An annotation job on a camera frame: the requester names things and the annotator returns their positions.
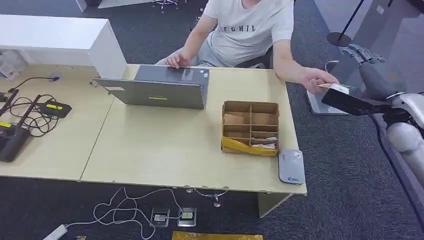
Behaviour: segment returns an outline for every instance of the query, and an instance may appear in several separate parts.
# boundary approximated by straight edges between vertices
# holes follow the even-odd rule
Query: silver laptop
[[[134,80],[94,80],[124,104],[205,109],[209,70],[141,65]]]

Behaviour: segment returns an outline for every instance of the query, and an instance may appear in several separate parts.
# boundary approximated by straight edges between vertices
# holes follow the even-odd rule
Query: black pole
[[[360,0],[358,6],[356,7],[355,11],[353,12],[352,16],[350,17],[349,21],[347,22],[342,32],[330,32],[327,35],[327,40],[331,44],[338,47],[347,47],[349,46],[349,44],[351,44],[352,39],[348,37],[345,33],[348,30],[349,26],[351,25],[352,21],[354,20],[355,16],[357,15],[364,1],[365,0]]]
[[[356,7],[355,11],[353,12],[352,16],[350,17],[349,21],[347,22],[347,25],[344,27],[343,31],[340,34],[340,37],[338,38],[339,40],[342,38],[342,35],[344,35],[346,33],[346,31],[348,30],[349,26],[351,25],[352,21],[354,20],[355,16],[357,15],[359,9],[361,8],[362,4],[364,3],[365,0],[360,0],[358,6]]]

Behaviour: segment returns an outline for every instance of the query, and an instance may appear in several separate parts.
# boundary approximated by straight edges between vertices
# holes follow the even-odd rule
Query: cardboard
[[[225,101],[222,106],[222,137],[249,147],[257,144],[279,146],[279,116],[277,103]],[[224,153],[244,153],[224,145],[223,142],[221,150]]]

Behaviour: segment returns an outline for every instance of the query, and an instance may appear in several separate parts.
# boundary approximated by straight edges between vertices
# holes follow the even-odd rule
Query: man's right hand
[[[178,69],[179,67],[189,67],[190,57],[184,54],[183,51],[180,51],[172,55],[169,55],[165,59],[165,64],[175,69]]]

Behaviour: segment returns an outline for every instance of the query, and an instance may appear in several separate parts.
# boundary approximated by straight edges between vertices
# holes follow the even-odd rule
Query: table leg
[[[264,218],[276,207],[280,206],[287,199],[293,196],[292,193],[257,193],[257,206],[259,207],[259,217]]]

